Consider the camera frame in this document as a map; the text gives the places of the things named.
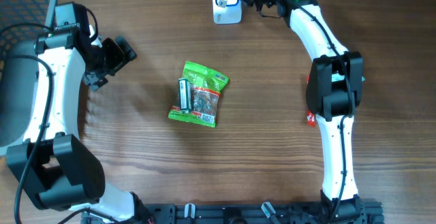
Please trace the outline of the green white small box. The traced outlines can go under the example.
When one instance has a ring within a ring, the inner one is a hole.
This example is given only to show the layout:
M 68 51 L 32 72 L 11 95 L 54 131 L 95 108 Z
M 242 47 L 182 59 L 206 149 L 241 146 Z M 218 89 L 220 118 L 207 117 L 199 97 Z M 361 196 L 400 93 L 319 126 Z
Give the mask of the green white small box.
M 191 84 L 186 78 L 178 79 L 179 85 L 179 101 L 181 112 L 190 113 L 192 109 L 191 105 Z

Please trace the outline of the green snack bag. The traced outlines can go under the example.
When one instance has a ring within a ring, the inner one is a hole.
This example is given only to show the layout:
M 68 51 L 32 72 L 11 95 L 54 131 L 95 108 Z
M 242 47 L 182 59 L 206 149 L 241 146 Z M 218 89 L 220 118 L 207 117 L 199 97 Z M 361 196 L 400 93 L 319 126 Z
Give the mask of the green snack bag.
M 192 109 L 190 113 L 181 112 L 178 90 L 176 103 L 170 109 L 168 118 L 215 127 L 217 104 L 229 78 L 221 72 L 190 61 L 185 63 L 181 78 L 188 79 L 191 84 Z

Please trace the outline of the red snack bar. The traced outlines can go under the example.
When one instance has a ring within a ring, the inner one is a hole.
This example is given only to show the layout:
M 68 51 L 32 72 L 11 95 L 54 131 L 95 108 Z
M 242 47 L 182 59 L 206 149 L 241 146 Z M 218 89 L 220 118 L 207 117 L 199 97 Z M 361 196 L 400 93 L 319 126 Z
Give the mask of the red snack bar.
M 311 127 L 316 126 L 316 115 L 310 110 L 307 110 L 307 124 Z

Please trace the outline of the teal tissue pack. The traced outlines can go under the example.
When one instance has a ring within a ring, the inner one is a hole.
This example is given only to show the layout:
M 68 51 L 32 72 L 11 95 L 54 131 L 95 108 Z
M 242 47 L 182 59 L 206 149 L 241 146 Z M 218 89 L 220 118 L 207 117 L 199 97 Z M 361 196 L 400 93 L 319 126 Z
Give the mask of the teal tissue pack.
M 365 81 L 365 78 L 363 76 L 359 77 L 361 79 L 361 81 Z M 338 82 L 338 81 L 342 81 L 345 79 L 344 75 L 340 75 L 340 74 L 333 74 L 332 75 L 332 81 L 333 82 Z M 349 82 L 355 82 L 358 79 L 358 76 L 350 76 L 349 77 Z

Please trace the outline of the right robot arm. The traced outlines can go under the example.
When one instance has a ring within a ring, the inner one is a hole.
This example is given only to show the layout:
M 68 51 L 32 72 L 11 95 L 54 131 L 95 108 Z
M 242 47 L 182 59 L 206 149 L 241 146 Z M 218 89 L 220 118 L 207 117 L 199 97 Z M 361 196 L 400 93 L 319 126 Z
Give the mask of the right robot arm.
M 349 223 L 362 217 L 354 180 L 352 127 L 362 96 L 363 59 L 329 29 L 316 0 L 241 0 L 257 11 L 277 6 L 278 16 L 297 34 L 311 60 L 306 103 L 320 128 L 324 179 L 320 223 Z

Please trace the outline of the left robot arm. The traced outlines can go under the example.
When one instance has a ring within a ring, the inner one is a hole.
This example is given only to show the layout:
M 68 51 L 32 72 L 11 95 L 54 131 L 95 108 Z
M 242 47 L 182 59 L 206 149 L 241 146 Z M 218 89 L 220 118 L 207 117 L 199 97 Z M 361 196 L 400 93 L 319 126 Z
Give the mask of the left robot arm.
M 56 25 L 36 38 L 31 60 L 38 64 L 33 111 L 23 141 L 6 151 L 18 180 L 14 219 L 27 195 L 40 209 L 81 214 L 100 223 L 153 223 L 154 216 L 132 192 L 109 184 L 100 161 L 80 141 L 80 87 L 97 90 L 136 58 L 124 37 L 99 40 L 93 12 L 70 2 L 54 9 Z

